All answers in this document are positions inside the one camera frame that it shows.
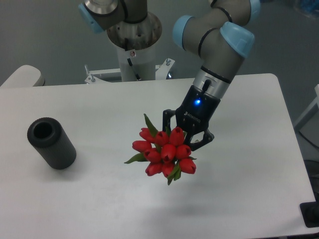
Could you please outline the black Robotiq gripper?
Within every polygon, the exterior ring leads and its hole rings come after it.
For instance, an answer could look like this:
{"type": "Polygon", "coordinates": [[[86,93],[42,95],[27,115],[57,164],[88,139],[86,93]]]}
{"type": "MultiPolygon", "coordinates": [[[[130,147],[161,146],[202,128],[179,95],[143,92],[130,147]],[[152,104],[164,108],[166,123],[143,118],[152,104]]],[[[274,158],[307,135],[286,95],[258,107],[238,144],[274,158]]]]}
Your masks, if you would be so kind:
{"type": "Polygon", "coordinates": [[[202,140],[190,142],[191,151],[196,151],[214,140],[208,127],[209,121],[217,109],[220,99],[210,97],[195,86],[191,86],[179,108],[167,109],[162,114],[162,130],[171,130],[171,118],[176,116],[176,124],[186,132],[186,140],[203,132],[202,140]]]}

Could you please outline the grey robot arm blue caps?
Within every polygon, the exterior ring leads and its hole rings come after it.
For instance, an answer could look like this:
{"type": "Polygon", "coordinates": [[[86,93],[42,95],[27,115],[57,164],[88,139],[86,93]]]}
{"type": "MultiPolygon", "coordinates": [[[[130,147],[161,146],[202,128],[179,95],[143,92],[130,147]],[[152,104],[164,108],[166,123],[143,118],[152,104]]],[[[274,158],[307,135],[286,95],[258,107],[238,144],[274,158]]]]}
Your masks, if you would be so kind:
{"type": "MultiPolygon", "coordinates": [[[[245,26],[261,7],[258,0],[212,0],[209,5],[209,13],[184,15],[172,30],[174,43],[203,61],[181,106],[163,112],[163,129],[169,129],[175,118],[191,150],[214,139],[209,121],[251,51],[255,37],[245,26]]],[[[162,25],[148,10],[147,1],[85,0],[78,9],[92,31],[107,33],[117,48],[124,82],[155,79],[152,47],[161,37],[162,25]]]]}

